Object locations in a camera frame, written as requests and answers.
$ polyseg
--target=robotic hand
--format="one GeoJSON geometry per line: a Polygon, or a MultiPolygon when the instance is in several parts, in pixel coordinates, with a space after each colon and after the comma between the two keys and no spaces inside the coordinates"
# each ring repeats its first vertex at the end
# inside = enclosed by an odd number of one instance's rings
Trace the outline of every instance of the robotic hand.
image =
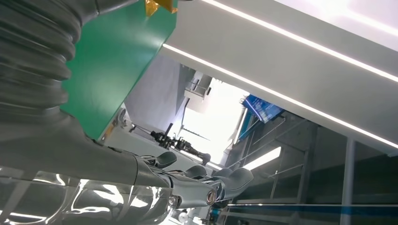
{"type": "Polygon", "coordinates": [[[235,197],[253,178],[162,170],[85,136],[60,110],[82,26],[137,0],[0,1],[0,224],[159,224],[175,208],[235,197]]]}

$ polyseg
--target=wall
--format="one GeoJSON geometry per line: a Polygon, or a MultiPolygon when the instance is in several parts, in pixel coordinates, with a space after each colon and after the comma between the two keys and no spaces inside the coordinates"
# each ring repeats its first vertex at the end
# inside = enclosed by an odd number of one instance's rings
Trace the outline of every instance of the wall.
{"type": "MultiPolygon", "coordinates": [[[[286,121],[283,122],[282,118],[277,118],[274,121],[268,122],[265,125],[259,126],[254,131],[254,136],[252,140],[252,145],[250,146],[249,153],[252,151],[262,147],[264,144],[272,141],[275,137],[282,134],[285,130],[294,126],[295,124],[301,122],[303,119],[297,117],[294,114],[289,112],[285,112],[282,114],[285,117],[286,121]]],[[[311,130],[310,130],[311,122],[303,122],[301,125],[297,126],[295,129],[289,131],[283,136],[279,137],[278,140],[282,141],[289,146],[293,146],[294,148],[300,150],[307,150],[309,148],[310,142],[312,140],[311,130]]],[[[313,171],[318,171],[326,168],[331,168],[339,165],[343,165],[345,163],[345,145],[346,145],[346,137],[341,134],[338,134],[334,131],[331,131],[325,127],[319,127],[317,137],[316,137],[316,147],[314,151],[314,164],[313,171]]],[[[267,151],[270,151],[276,147],[282,146],[285,151],[285,155],[283,157],[283,162],[281,164],[281,168],[279,171],[283,171],[299,164],[304,163],[304,153],[299,150],[295,150],[289,146],[283,145],[280,142],[272,141],[268,146],[263,147],[261,150],[252,154],[247,158],[245,163],[249,163],[250,161],[262,156],[267,151]]],[[[367,158],[372,158],[376,156],[383,155],[381,152],[372,149],[371,147],[357,143],[356,150],[356,161],[361,161],[367,158]]],[[[255,180],[252,182],[252,185],[260,184],[263,182],[272,182],[273,179],[266,179],[268,177],[267,174],[274,174],[276,170],[279,168],[280,159],[275,159],[264,166],[260,166],[253,170],[255,173],[255,180]]],[[[290,172],[284,173],[280,177],[289,177],[300,174],[301,169],[297,168],[290,172]]]]}

